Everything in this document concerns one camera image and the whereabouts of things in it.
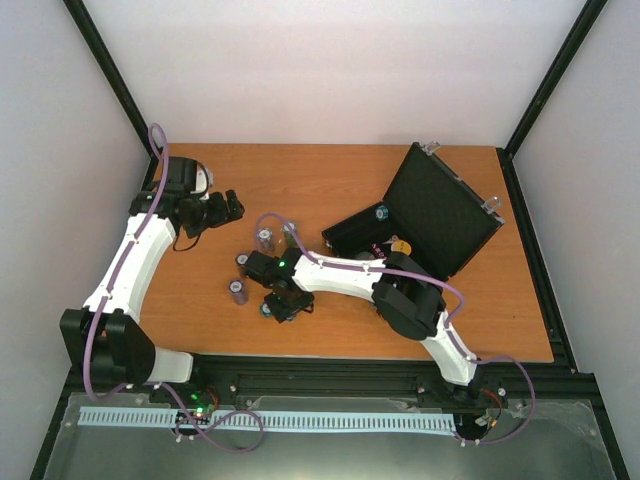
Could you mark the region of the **white dealer button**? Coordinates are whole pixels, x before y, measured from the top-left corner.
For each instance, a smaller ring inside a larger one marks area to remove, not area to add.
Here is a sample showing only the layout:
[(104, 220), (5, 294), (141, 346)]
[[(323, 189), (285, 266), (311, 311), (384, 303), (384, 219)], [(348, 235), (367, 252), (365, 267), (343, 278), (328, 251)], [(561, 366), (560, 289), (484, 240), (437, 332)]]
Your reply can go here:
[(398, 252), (409, 256), (412, 253), (412, 246), (409, 242), (401, 239), (396, 239), (391, 244), (391, 251)]

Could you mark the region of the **black poker set case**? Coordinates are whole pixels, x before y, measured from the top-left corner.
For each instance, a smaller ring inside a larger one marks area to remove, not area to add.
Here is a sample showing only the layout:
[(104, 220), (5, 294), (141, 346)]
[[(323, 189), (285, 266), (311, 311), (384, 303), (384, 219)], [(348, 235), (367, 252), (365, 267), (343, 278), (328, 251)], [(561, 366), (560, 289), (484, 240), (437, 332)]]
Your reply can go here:
[[(378, 221), (377, 207), (389, 217)], [(325, 229), (322, 237), (334, 255), (353, 259), (392, 236), (412, 246), (410, 257), (427, 274), (445, 281), (462, 270), (504, 225), (436, 153), (413, 143), (383, 198)]]

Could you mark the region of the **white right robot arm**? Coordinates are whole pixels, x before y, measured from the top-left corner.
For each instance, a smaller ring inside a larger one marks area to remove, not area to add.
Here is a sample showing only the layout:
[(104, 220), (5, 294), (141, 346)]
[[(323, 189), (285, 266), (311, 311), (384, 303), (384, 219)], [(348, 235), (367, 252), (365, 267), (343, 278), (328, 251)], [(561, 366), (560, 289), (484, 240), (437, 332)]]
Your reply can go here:
[(252, 251), (243, 271), (269, 290), (264, 304), (280, 323), (293, 320), (300, 312), (311, 313), (317, 292), (359, 298), (372, 304), (394, 332), (419, 342), (446, 382), (468, 387), (474, 380), (478, 357), (464, 344), (452, 321), (464, 301), (449, 312), (443, 298), (445, 290), (460, 293), (430, 277), (406, 254), (350, 260), (299, 248), (288, 248), (280, 257)]

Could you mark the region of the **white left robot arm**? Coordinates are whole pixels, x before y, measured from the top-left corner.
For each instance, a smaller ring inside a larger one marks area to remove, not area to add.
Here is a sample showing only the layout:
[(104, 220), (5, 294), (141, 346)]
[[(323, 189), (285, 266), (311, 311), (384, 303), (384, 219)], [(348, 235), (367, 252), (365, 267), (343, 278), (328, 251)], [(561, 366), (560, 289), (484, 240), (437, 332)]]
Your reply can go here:
[(59, 323), (85, 390), (94, 383), (173, 383), (186, 402), (206, 395), (208, 378), (193, 368), (193, 355), (155, 345), (140, 318), (154, 273), (180, 235), (197, 242), (205, 231), (243, 217), (236, 192), (215, 192), (212, 186), (213, 175), (201, 162), (172, 157), (160, 178), (131, 201), (124, 237), (103, 279), (83, 306), (66, 310)]

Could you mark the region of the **blue 10 chip stack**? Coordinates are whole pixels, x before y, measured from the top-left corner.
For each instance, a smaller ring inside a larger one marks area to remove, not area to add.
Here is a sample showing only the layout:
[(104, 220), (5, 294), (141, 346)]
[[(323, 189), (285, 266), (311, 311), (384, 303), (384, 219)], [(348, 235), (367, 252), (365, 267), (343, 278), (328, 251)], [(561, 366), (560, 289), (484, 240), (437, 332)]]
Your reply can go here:
[(258, 230), (256, 234), (259, 250), (266, 254), (272, 254), (275, 250), (274, 233), (268, 228), (264, 227)]

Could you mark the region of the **brown chip stack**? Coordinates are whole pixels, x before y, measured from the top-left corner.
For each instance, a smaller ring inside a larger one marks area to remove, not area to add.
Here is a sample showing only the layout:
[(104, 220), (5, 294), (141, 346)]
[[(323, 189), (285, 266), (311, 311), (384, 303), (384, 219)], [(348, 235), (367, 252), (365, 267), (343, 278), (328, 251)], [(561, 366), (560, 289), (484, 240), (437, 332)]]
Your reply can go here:
[(246, 253), (241, 253), (237, 255), (235, 258), (235, 264), (241, 278), (244, 278), (246, 276), (246, 264), (247, 264), (248, 258), (249, 258), (249, 255)]

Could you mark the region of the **green 20 chip stack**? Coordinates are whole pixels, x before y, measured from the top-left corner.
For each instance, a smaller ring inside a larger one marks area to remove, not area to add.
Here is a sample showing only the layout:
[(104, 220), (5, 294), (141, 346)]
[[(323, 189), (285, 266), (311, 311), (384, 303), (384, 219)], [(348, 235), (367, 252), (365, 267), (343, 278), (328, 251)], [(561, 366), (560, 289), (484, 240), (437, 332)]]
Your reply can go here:
[(283, 232), (286, 236), (293, 237), (297, 234), (297, 225), (294, 222), (290, 222), (283, 226)]

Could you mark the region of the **black aluminium frame rail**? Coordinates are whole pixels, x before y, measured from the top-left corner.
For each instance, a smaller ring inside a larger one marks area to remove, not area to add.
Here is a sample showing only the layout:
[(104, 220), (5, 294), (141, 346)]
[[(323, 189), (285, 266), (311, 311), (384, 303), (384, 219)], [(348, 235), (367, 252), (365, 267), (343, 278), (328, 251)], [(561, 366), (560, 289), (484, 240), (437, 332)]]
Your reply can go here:
[(409, 399), (422, 408), (445, 411), (488, 407), (498, 389), (505, 406), (533, 400), (585, 400), (603, 405), (591, 374), (564, 364), (530, 363), (518, 369), (511, 362), (482, 367), (479, 385), (465, 392), (448, 386), (431, 361), (375, 361), (312, 358), (202, 355), (190, 380), (175, 385), (181, 399), (195, 401), (211, 389), (221, 404), (240, 407), (247, 400), (277, 397), (355, 397)]

